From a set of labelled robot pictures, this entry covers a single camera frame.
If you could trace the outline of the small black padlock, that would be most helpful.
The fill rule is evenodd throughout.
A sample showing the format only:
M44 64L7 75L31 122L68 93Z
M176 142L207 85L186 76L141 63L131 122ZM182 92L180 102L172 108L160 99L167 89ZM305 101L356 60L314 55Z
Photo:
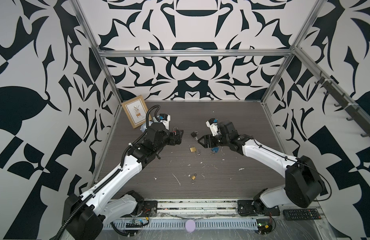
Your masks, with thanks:
M198 134L199 134L199 132L198 132L198 131L194 131L194 132L192 132L192 133L191 133L191 136L192 136L193 138L196 138Z

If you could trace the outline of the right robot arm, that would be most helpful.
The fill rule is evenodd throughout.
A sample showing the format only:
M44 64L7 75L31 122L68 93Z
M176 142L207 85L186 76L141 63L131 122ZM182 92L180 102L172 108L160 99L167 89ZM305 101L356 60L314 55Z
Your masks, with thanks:
M313 161L306 157L283 154L261 144L254 137L239 134L232 122L218 122L211 118L206 122L209 135L198 139L204 148L228 147L231 151L252 158L280 174L285 183L279 187L266 189L254 199L260 207L274 208L279 205L294 204L307 208L317 197L331 186L319 173Z

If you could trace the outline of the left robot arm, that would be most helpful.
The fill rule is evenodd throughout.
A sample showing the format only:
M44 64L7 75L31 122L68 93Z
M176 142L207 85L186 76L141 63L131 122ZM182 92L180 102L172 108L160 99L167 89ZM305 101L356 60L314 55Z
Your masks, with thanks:
M166 146L180 145L184 132L169 130L170 115L159 114L160 105L154 105L155 122L146 116L146 130L134 142L128 144L120 164L101 181L79 196L71 194L65 201L62 226L53 237L59 240L69 234L74 240L94 240L103 227L126 215L138 215L143 208L141 195L130 191L120 199L112 197L150 162L159 159Z

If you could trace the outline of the blue padlock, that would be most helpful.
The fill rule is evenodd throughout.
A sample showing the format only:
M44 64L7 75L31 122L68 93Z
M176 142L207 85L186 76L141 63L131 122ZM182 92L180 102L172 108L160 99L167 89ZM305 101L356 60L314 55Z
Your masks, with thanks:
M214 154L218 153L218 152L219 152L219 150L220 150L220 148L219 148L219 147L211 148L211 155L214 155Z

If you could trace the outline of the blue square alarm clock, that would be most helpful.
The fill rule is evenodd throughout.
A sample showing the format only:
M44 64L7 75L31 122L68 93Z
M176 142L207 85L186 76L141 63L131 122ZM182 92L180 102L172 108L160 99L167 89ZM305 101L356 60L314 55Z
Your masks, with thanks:
M148 127L147 127L147 124L146 124L146 123L144 123L144 124L142 124L142 125L141 125L140 130L141 130L141 132L142 132L142 133L144 133L144 132L147 130L147 128L148 128Z

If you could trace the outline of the purple round lid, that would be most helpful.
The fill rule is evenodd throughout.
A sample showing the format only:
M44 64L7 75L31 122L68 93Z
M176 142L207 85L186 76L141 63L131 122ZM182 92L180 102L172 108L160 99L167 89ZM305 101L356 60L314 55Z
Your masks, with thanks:
M195 220L187 220L185 223L185 228L188 233L193 233L196 230Z

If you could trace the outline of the left circuit board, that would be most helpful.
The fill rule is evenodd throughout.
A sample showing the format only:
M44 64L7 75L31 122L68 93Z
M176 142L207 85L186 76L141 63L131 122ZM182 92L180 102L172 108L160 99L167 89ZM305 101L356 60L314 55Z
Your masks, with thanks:
M149 218L146 218L145 221L136 220L136 221L132 221L131 223L126 223L126 228L143 228L149 225L149 223L150 223Z

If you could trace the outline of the circuit board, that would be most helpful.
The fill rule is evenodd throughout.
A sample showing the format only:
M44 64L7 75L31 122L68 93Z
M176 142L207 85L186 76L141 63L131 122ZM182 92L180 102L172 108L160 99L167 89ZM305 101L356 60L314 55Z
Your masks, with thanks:
M259 235L268 235L275 229L276 223L272 219L258 219L257 230L255 231Z
M149 223L150 223L149 218L146 218L145 221L136 220L136 221L132 221L131 223L126 223L126 228L143 228L149 225Z

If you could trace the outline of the right circuit board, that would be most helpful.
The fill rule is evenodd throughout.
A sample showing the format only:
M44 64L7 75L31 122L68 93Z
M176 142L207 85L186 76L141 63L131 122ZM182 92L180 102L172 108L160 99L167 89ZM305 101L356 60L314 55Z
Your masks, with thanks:
M272 219L258 219L257 230L255 231L259 235L268 235L275 229L276 223Z

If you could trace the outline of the black remote control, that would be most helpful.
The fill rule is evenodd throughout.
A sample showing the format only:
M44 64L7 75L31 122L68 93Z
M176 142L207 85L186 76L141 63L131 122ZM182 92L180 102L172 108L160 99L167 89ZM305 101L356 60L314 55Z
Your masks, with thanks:
M283 216L287 221L309 221L322 219L317 209L283 210Z

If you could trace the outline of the black coat hook rack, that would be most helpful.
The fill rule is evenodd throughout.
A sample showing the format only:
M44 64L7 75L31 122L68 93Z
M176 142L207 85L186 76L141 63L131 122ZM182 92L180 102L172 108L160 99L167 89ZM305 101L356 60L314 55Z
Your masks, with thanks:
M324 95L331 96L336 101L334 106L348 114L347 121L354 121L364 131L362 138L370 138L370 115L335 80L327 77L323 71L320 71L319 76L315 85L321 85L325 90Z

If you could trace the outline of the wooden picture frame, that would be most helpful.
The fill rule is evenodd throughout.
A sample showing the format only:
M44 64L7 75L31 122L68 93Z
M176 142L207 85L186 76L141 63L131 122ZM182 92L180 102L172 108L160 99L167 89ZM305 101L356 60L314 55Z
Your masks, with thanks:
M122 108L134 129L146 122L148 107L142 95L123 102Z

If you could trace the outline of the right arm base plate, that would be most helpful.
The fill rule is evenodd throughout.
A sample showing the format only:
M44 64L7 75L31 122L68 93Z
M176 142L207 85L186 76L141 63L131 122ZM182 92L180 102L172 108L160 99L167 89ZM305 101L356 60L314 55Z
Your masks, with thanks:
M273 208L266 207L260 200L238 200L238 214L242 217L248 216L280 216L281 211L278 206Z

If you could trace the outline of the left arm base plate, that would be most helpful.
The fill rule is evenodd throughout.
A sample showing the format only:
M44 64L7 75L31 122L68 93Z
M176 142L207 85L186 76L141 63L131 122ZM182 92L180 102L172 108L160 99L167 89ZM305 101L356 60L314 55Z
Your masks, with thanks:
M138 212L138 217L154 217L157 214L158 201L144 201L142 209Z

